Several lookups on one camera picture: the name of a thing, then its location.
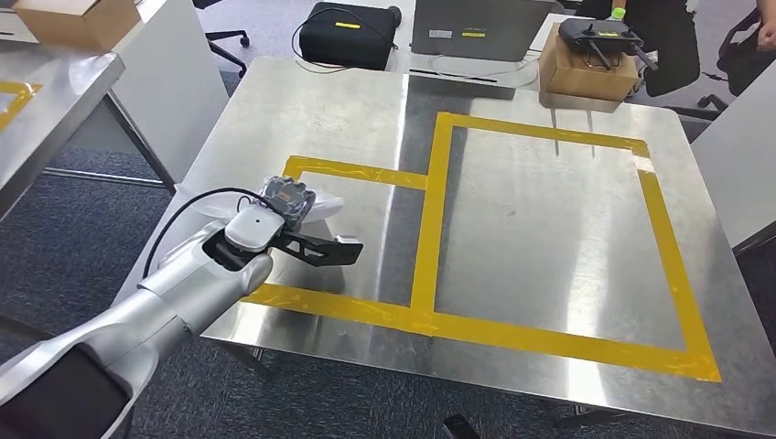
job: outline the black backpack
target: black backpack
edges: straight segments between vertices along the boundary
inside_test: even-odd
[[[762,23],[760,11],[755,8],[746,18],[741,20],[727,33],[722,46],[719,47],[717,67],[727,73],[727,88],[735,96],[739,96],[759,75],[776,59],[776,50],[758,51],[757,38]],[[733,37],[756,23],[757,30],[739,43],[733,43]]]

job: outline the black pants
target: black pants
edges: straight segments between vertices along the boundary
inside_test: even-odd
[[[647,93],[660,96],[681,89],[700,76],[698,40],[685,0],[630,0],[625,23],[644,40],[644,51],[658,51],[658,71],[644,71]],[[611,0],[584,0],[578,16],[605,19]]]

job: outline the yellow tape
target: yellow tape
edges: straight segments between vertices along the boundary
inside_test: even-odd
[[[285,174],[300,178],[315,172],[336,177],[356,178],[400,187],[425,190],[417,256],[409,306],[383,304],[370,300],[316,292],[282,285],[265,284],[243,299],[292,311],[389,327],[430,337],[479,343],[499,348],[518,349],[547,355],[585,359],[628,368],[720,381],[714,354],[706,337],[703,321],[684,269],[679,246],[663,201],[655,174],[639,170],[644,201],[674,300],[686,351],[582,337],[536,327],[523,327],[483,319],[452,316],[434,310],[437,289],[437,265],[442,231],[442,215],[447,184],[447,162],[454,126],[518,134],[582,145],[600,145],[630,150],[649,158],[647,144],[641,140],[602,134],[557,130],[541,126],[494,121],[441,112],[431,146],[428,176],[380,169],[371,166],[291,156]]]
[[[352,23],[340,23],[339,21],[337,23],[334,23],[334,26],[347,27],[348,29],[361,29],[361,25],[354,25]]]
[[[0,108],[0,131],[3,131],[25,105],[40,90],[40,84],[23,82],[6,82],[0,80],[0,93],[13,94],[14,99],[5,107]]]
[[[302,171],[326,174],[334,177],[354,178],[357,180],[374,181],[411,189],[426,189],[426,176],[411,172],[393,171],[381,167],[353,165],[350,163],[333,162],[320,158],[291,155],[286,161],[283,174],[295,179],[302,176]]]

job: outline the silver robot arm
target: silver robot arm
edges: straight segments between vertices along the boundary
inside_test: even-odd
[[[315,266],[356,262],[353,239],[293,231],[315,199],[304,184],[273,177],[264,193],[179,244],[120,304],[0,366],[0,436],[109,437],[172,351],[267,279],[270,247]]]

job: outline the metal table surface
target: metal table surface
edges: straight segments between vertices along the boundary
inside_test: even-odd
[[[0,218],[123,71],[124,64],[114,53],[0,41],[0,82],[4,84],[0,87],[0,116],[5,113],[8,120],[5,128],[0,126]],[[34,94],[28,95],[24,106],[10,118],[7,109],[17,97],[11,89],[21,84],[27,84],[24,87]]]
[[[599,105],[604,111],[583,109]],[[190,193],[256,189],[264,177],[282,173],[290,155],[424,175],[438,112],[642,139],[652,159],[645,164],[629,151],[454,128],[437,313],[543,334],[689,349],[639,185],[641,171],[654,169],[718,377],[697,380],[614,365],[617,359],[579,359],[587,352],[575,358],[542,353],[557,348],[552,341],[531,345],[531,351],[496,348],[246,302],[204,336],[776,435],[776,359],[672,112],[386,72],[317,75],[291,60],[257,59],[183,185]],[[423,190],[311,172],[303,180],[346,203],[303,232],[354,234],[364,250],[354,266],[326,269],[274,253],[268,282],[410,305]],[[186,200],[180,193],[174,197],[154,237]],[[159,254],[208,221],[193,209],[184,213]],[[148,247],[116,300],[135,290]]]

